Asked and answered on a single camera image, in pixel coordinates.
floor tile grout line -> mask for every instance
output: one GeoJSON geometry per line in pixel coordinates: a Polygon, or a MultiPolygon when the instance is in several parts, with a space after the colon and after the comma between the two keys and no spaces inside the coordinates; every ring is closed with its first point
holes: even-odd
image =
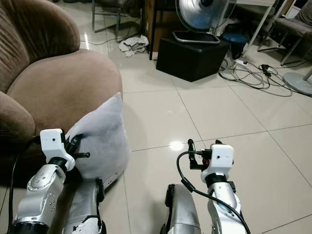
{"type": "Polygon", "coordinates": [[[255,116],[255,114],[249,109],[249,107],[244,103],[244,101],[240,98],[240,96],[234,91],[232,86],[229,86],[232,92],[238,97],[238,99],[246,106],[247,110],[255,117],[255,119],[260,123],[260,125],[267,131],[266,127],[261,123],[261,121],[255,116]]]}
{"type": "Polygon", "coordinates": [[[149,91],[134,91],[134,92],[123,92],[124,94],[137,94],[137,93],[155,93],[155,92],[166,92],[166,91],[177,91],[176,89],[164,89],[164,90],[149,90],[149,91]]]}
{"type": "Polygon", "coordinates": [[[4,201],[5,201],[7,192],[8,192],[8,187],[6,187],[6,190],[5,190],[5,193],[4,193],[3,201],[2,201],[2,204],[1,204],[1,208],[0,208],[0,216],[1,216],[1,213],[2,213],[2,209],[3,209],[3,206],[4,206],[4,201]]]}
{"type": "MultiPolygon", "coordinates": [[[[293,126],[293,127],[287,127],[287,128],[281,128],[281,129],[274,129],[274,130],[269,130],[269,131],[263,130],[263,131],[253,132],[253,133],[242,133],[242,134],[237,134],[237,135],[219,136],[219,137],[213,137],[213,138],[208,138],[208,139],[196,140],[194,142],[195,143],[200,143],[200,142],[204,143],[205,141],[208,141],[208,140],[225,139],[225,138],[230,138],[230,137],[239,137],[239,136],[246,136],[246,135],[258,134],[258,133],[269,133],[272,131],[278,131],[278,130],[283,130],[283,129],[288,129],[288,128],[303,127],[303,126],[308,126],[308,125],[312,125],[312,124],[299,125],[299,126],[293,126]]],[[[150,147],[150,148],[132,150],[132,152],[151,150],[151,149],[157,149],[157,148],[164,148],[164,147],[169,147],[169,146],[170,145],[155,146],[155,147],[150,147]]]]}
{"type": "MultiPolygon", "coordinates": [[[[248,108],[248,106],[243,102],[243,100],[239,97],[239,95],[232,89],[232,87],[230,87],[231,90],[236,94],[236,96],[242,101],[242,103],[247,107],[247,109],[252,113],[252,115],[258,120],[258,122],[263,126],[264,129],[266,129],[264,127],[264,125],[260,122],[260,120],[255,116],[255,114],[248,108]]],[[[278,145],[278,147],[284,152],[285,156],[292,162],[292,164],[294,165],[294,167],[299,171],[299,173],[302,175],[302,177],[306,180],[306,182],[312,187],[312,185],[309,183],[309,181],[304,177],[304,175],[301,173],[301,171],[299,170],[299,168],[295,165],[295,163],[291,160],[291,158],[288,156],[288,154],[284,151],[284,149],[277,143],[277,141],[274,139],[274,137],[270,134],[269,130],[266,129],[266,132],[271,136],[271,138],[275,141],[275,143],[278,145]]]]}
{"type": "MultiPolygon", "coordinates": [[[[194,143],[203,143],[202,140],[195,140],[194,143]]],[[[169,147],[170,145],[162,145],[162,146],[155,146],[151,148],[145,148],[145,149],[140,149],[140,150],[132,150],[132,152],[137,152],[137,151],[143,151],[143,150],[152,150],[152,149],[158,149],[158,148],[164,148],[164,147],[169,147]]]]}
{"type": "Polygon", "coordinates": [[[254,133],[241,133],[241,134],[231,135],[231,136],[213,137],[213,138],[209,138],[209,139],[204,139],[203,141],[214,140],[214,139],[224,139],[224,138],[230,138],[230,137],[239,137],[239,136],[246,136],[246,135],[258,134],[258,133],[266,133],[266,132],[267,132],[267,130],[254,132],[254,133]]]}
{"type": "Polygon", "coordinates": [[[291,126],[291,127],[285,127],[285,128],[272,129],[272,130],[267,130],[267,131],[268,131],[268,132],[273,132],[273,131],[278,131],[278,130],[283,130],[283,129],[298,128],[298,127],[304,127],[304,126],[309,126],[309,125],[312,125],[312,123],[307,123],[307,124],[302,124],[302,125],[296,125],[296,126],[291,126]]]}
{"type": "Polygon", "coordinates": [[[312,187],[312,184],[307,180],[307,178],[302,174],[302,172],[299,170],[297,165],[292,161],[292,159],[288,156],[288,154],[284,151],[284,149],[278,144],[278,142],[275,140],[275,138],[271,135],[270,132],[268,132],[271,138],[275,141],[275,143],[278,145],[278,147],[284,152],[286,157],[290,160],[290,162],[294,165],[294,167],[299,171],[299,173],[302,175],[302,177],[306,180],[306,182],[312,187]]]}
{"type": "Polygon", "coordinates": [[[183,101],[183,98],[181,97],[181,95],[180,95],[180,93],[179,93],[179,90],[177,90],[176,92],[177,92],[177,94],[179,95],[179,97],[180,97],[180,99],[181,99],[181,101],[182,101],[182,103],[183,103],[183,105],[184,105],[184,108],[185,108],[185,110],[187,111],[187,114],[189,115],[189,117],[190,117],[190,119],[191,119],[191,121],[192,121],[192,123],[193,123],[193,125],[194,125],[194,127],[195,127],[195,129],[196,129],[196,131],[197,131],[197,133],[198,133],[198,135],[199,135],[201,141],[203,141],[203,138],[201,137],[201,135],[200,135],[200,133],[199,133],[199,130],[197,129],[197,127],[196,127],[196,125],[195,125],[195,122],[194,122],[194,120],[192,119],[192,116],[191,116],[189,110],[187,109],[187,107],[186,107],[186,105],[185,105],[185,103],[184,103],[184,101],[183,101]]]}
{"type": "Polygon", "coordinates": [[[299,102],[297,102],[296,99],[293,98],[293,95],[292,95],[290,98],[291,98],[292,101],[293,101],[294,103],[296,103],[308,116],[310,116],[310,117],[312,118],[312,115],[310,115],[310,113],[308,113],[308,112],[306,111],[306,109],[303,108],[303,107],[299,104],[299,102]]]}
{"type": "Polygon", "coordinates": [[[289,223],[285,223],[285,224],[283,224],[283,225],[281,225],[281,226],[278,226],[278,227],[276,227],[276,228],[272,228],[272,229],[270,229],[270,230],[267,230],[267,231],[265,231],[265,232],[262,232],[261,234],[268,233],[268,232],[270,232],[270,231],[273,231],[273,230],[276,230],[276,229],[278,229],[278,228],[284,227],[284,226],[289,225],[289,224],[291,224],[291,223],[298,222],[298,221],[300,221],[300,220],[302,220],[302,219],[304,219],[304,218],[307,218],[307,217],[309,217],[309,216],[311,216],[311,215],[312,215],[312,214],[306,215],[306,216],[304,216],[304,217],[302,217],[302,218],[296,219],[296,220],[294,220],[294,221],[291,221],[291,222],[289,222],[289,223]]]}
{"type": "Polygon", "coordinates": [[[126,197],[126,205],[127,205],[127,215],[128,215],[128,223],[129,223],[129,231],[131,232],[131,225],[130,225],[130,215],[129,215],[129,206],[128,206],[128,198],[127,198],[127,189],[126,189],[126,179],[125,179],[125,172],[122,173],[123,177],[123,186],[125,188],[125,197],[126,197]]]}

black ottoman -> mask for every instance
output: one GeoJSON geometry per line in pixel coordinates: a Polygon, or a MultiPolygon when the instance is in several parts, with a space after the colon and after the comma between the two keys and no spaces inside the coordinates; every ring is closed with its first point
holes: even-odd
{"type": "Polygon", "coordinates": [[[156,69],[187,81],[195,81],[217,73],[228,49],[229,44],[225,41],[219,45],[207,45],[162,38],[156,69]]]}

fan base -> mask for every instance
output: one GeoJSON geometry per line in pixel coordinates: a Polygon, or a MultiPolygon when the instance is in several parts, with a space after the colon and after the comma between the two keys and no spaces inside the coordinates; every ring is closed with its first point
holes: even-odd
{"type": "Polygon", "coordinates": [[[172,34],[178,42],[182,43],[201,43],[210,45],[218,45],[220,43],[219,38],[206,32],[174,31],[172,34]]]}

electrical cable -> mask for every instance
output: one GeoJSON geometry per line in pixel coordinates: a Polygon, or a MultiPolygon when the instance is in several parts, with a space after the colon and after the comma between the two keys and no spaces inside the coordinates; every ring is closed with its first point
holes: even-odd
{"type": "Polygon", "coordinates": [[[129,28],[128,32],[127,32],[127,35],[125,35],[124,37],[122,38],[114,38],[114,39],[109,39],[109,40],[106,40],[104,42],[101,42],[101,43],[92,43],[92,42],[88,42],[89,44],[91,45],[103,45],[109,41],[112,41],[112,40],[122,40],[122,39],[125,39],[128,37],[128,35],[130,34],[130,31],[131,31],[131,28],[129,28]]]}
{"type": "Polygon", "coordinates": [[[272,66],[267,65],[267,64],[261,64],[259,66],[256,66],[256,65],[254,65],[250,62],[247,62],[247,61],[245,63],[246,63],[246,66],[243,66],[241,64],[237,64],[234,68],[228,68],[227,65],[226,65],[226,67],[221,66],[221,69],[218,71],[218,74],[223,79],[230,80],[233,82],[242,83],[242,84],[245,84],[245,85],[247,85],[253,89],[257,89],[257,90],[260,90],[262,92],[265,92],[265,93],[268,93],[271,95],[275,95],[275,96],[279,96],[279,97],[290,97],[293,95],[293,92],[298,93],[298,94],[302,94],[296,90],[293,90],[286,83],[286,81],[283,79],[283,77],[276,70],[277,69],[276,67],[272,67],[272,66]],[[259,70],[259,72],[254,72],[254,71],[250,70],[247,67],[248,64],[252,65],[254,68],[259,70]],[[224,70],[227,70],[234,79],[224,76],[221,73],[224,70]],[[245,75],[243,77],[239,77],[237,71],[246,72],[247,75],[245,75]],[[250,82],[245,81],[244,79],[249,77],[249,76],[254,77],[256,80],[258,80],[258,82],[257,83],[250,83],[250,82]],[[285,95],[280,95],[280,94],[269,92],[268,89],[271,86],[284,88],[287,91],[289,91],[290,93],[285,94],[285,95]]]}
{"type": "Polygon", "coordinates": [[[233,213],[237,216],[237,218],[239,219],[239,221],[241,222],[241,224],[244,226],[244,228],[245,228],[247,234],[251,234],[251,232],[250,232],[250,230],[249,230],[249,228],[248,228],[248,225],[247,225],[247,223],[245,222],[244,218],[243,218],[232,206],[230,206],[229,204],[225,203],[224,201],[222,201],[222,200],[220,200],[220,199],[218,199],[218,198],[216,198],[216,197],[214,197],[214,196],[211,196],[211,195],[209,195],[209,194],[206,194],[206,193],[203,193],[203,192],[197,190],[197,189],[193,186],[193,184],[192,184],[188,179],[186,179],[186,177],[184,177],[184,175],[183,175],[183,173],[182,173],[182,171],[181,171],[181,168],[180,168],[180,158],[181,158],[183,155],[186,155],[186,154],[197,154],[197,155],[200,155],[199,152],[197,152],[197,151],[185,151],[185,152],[182,152],[182,153],[177,157],[177,159],[176,159],[176,167],[177,167],[177,170],[178,170],[178,172],[179,172],[179,174],[180,174],[180,176],[181,176],[181,178],[182,178],[182,181],[187,182],[187,183],[192,187],[192,191],[191,191],[191,192],[195,192],[195,193],[197,193],[197,194],[199,194],[199,195],[202,195],[202,196],[204,196],[204,197],[206,197],[206,198],[208,198],[208,199],[211,199],[211,200],[213,200],[213,201],[215,201],[215,202],[217,202],[217,203],[220,203],[220,204],[222,204],[223,206],[225,206],[226,208],[228,208],[231,212],[233,212],[233,213]]]}
{"type": "Polygon", "coordinates": [[[15,162],[13,165],[12,174],[11,174],[10,192],[9,192],[9,222],[8,222],[7,232],[10,232],[12,224],[13,224],[13,195],[14,195],[15,170],[23,152],[28,149],[28,147],[30,146],[32,142],[33,142],[33,139],[26,143],[24,150],[16,156],[15,162]]]}

armchair cushion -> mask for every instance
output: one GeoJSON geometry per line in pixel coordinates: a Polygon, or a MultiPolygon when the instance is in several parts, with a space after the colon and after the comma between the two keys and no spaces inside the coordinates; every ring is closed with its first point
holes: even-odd
{"type": "Polygon", "coordinates": [[[277,28],[289,34],[312,39],[312,26],[298,19],[280,18],[275,21],[277,28]]]}
{"type": "Polygon", "coordinates": [[[35,123],[28,111],[0,92],[1,155],[18,152],[35,135],[35,123]]]}
{"type": "Polygon", "coordinates": [[[7,93],[31,114],[38,134],[50,128],[67,132],[118,92],[122,92],[121,76],[115,64],[80,49],[29,65],[7,93]]]}
{"type": "Polygon", "coordinates": [[[80,36],[71,17],[47,0],[1,0],[26,47],[30,63],[77,51],[80,36]]]}
{"type": "Polygon", "coordinates": [[[0,1],[0,91],[5,92],[18,74],[29,65],[23,41],[0,1]]]}

